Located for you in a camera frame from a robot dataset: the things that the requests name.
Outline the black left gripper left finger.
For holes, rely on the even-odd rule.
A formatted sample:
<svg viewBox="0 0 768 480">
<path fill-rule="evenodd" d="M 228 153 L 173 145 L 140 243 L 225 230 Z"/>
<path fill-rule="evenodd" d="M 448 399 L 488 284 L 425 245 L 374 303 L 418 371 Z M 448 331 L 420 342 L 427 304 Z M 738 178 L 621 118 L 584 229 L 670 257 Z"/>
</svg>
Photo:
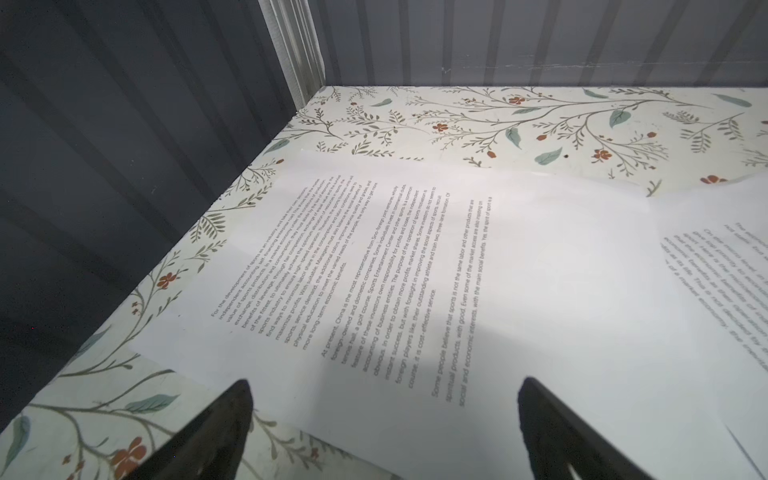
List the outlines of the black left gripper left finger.
<svg viewBox="0 0 768 480">
<path fill-rule="evenodd" d="M 247 380 L 234 382 L 129 479 L 233 479 L 250 429 L 253 398 Z"/>
</svg>

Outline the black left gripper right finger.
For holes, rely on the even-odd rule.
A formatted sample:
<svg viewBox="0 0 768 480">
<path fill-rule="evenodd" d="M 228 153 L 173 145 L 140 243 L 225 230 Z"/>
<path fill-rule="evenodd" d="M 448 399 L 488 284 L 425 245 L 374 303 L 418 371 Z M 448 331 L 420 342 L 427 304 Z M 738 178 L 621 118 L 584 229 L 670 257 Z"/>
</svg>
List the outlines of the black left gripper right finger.
<svg viewBox="0 0 768 480">
<path fill-rule="evenodd" d="M 520 430 L 536 479 L 650 476 L 534 377 L 518 391 Z"/>
</svg>

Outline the white printed paper sheet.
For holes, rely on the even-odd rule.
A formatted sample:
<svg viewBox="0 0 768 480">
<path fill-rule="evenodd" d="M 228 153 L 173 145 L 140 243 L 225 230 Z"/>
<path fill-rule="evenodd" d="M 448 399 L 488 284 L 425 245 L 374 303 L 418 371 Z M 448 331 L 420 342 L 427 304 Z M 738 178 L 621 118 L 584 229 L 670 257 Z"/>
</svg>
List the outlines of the white printed paper sheet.
<svg viewBox="0 0 768 480">
<path fill-rule="evenodd" d="M 296 153 L 134 351 L 407 479 L 528 479 L 552 391 L 655 479 L 752 479 L 644 190 Z"/>
</svg>

